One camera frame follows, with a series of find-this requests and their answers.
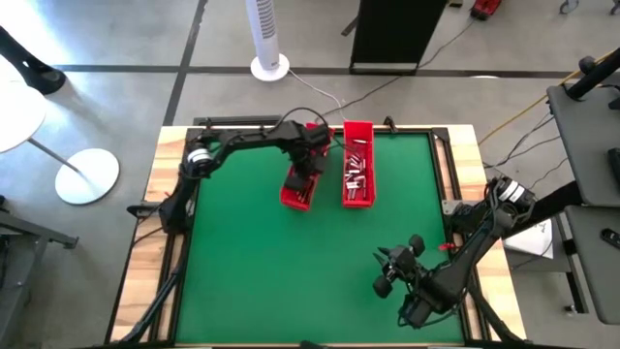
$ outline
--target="concrete floor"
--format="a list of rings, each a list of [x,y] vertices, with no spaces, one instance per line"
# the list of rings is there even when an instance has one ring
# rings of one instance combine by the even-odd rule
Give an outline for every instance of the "concrete floor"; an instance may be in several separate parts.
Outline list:
[[[447,8],[423,61],[467,25],[472,0]],[[488,22],[475,23],[427,69],[572,71],[579,58],[618,46],[620,17],[607,15],[609,0],[584,1],[559,16],[560,0],[506,0]],[[30,144],[0,154],[0,193],[20,217],[80,236],[76,250],[52,247],[45,256],[15,347],[42,343],[67,348],[101,343],[130,244],[135,220],[125,207],[143,195],[159,129],[176,73],[96,73],[86,65],[178,66],[200,0],[41,0],[0,2],[0,23],[50,64],[71,65],[69,82],[47,96],[48,113],[35,137],[63,156],[86,147],[112,151],[121,177],[103,200],[68,206],[54,192],[59,165]],[[275,0],[280,46],[293,67],[346,68],[353,37],[340,31],[353,19],[354,0]],[[192,66],[247,67],[254,56],[241,1],[209,0]],[[343,101],[390,77],[304,75]],[[0,58],[0,80],[18,79]],[[398,123],[473,124],[479,138],[527,107],[555,79],[404,78],[344,111],[351,119]],[[265,85],[243,74],[189,74],[172,124],[194,117],[283,113],[296,106],[319,111],[334,102],[288,77]],[[547,112],[539,106],[480,150],[484,161],[503,158]],[[309,117],[301,114],[299,119]],[[337,121],[334,114],[330,120]],[[524,145],[555,137],[553,123]],[[531,184],[566,154],[559,142],[523,155],[501,170]],[[569,165],[535,188],[543,196],[572,180]],[[568,285],[556,274],[516,272],[513,282],[528,337],[540,344],[611,348],[620,332],[593,314],[567,317]]]

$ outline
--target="red tray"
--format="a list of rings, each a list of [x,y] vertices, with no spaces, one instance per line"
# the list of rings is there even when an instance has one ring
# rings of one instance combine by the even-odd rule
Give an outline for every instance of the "red tray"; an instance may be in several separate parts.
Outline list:
[[[342,205],[344,207],[372,207],[377,197],[375,186],[375,157],[373,145],[375,133],[373,124],[370,121],[345,121],[345,149],[344,149],[344,171],[342,178]],[[356,159],[356,164],[351,163],[352,156]],[[358,174],[349,174],[359,170]],[[350,192],[347,188],[347,180],[363,176],[357,180],[358,188]]]
[[[313,122],[306,123],[306,128],[313,129],[317,127],[317,124]],[[329,133],[333,137],[334,130],[329,129]],[[327,150],[329,149],[329,144],[323,147],[324,156],[327,156]],[[295,173],[295,168],[291,166],[289,168],[288,175],[292,175]],[[307,211],[310,209],[310,204],[312,203],[312,197],[314,196],[314,191],[317,188],[317,183],[319,182],[319,174],[313,174],[310,176],[309,184],[306,186],[307,189],[296,191],[293,189],[289,189],[284,185],[280,189],[280,202],[284,206],[288,206],[291,208]]]

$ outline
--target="tower fan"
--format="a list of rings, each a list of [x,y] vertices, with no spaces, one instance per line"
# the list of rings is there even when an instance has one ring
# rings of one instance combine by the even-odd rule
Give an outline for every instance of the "tower fan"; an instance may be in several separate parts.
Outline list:
[[[273,0],[246,0],[245,4],[256,48],[250,65],[252,75],[262,81],[277,81],[289,72],[291,65],[278,47]]]

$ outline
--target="green table surface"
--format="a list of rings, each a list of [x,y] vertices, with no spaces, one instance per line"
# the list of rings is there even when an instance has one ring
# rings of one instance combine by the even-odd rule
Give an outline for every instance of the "green table surface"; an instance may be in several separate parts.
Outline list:
[[[457,317],[396,326],[405,288],[379,299],[378,246],[424,238],[421,261],[445,261],[428,136],[376,135],[377,200],[342,207],[343,150],[328,154],[309,211],[279,201],[290,162],[277,148],[239,151],[201,184],[178,343],[460,343]]]

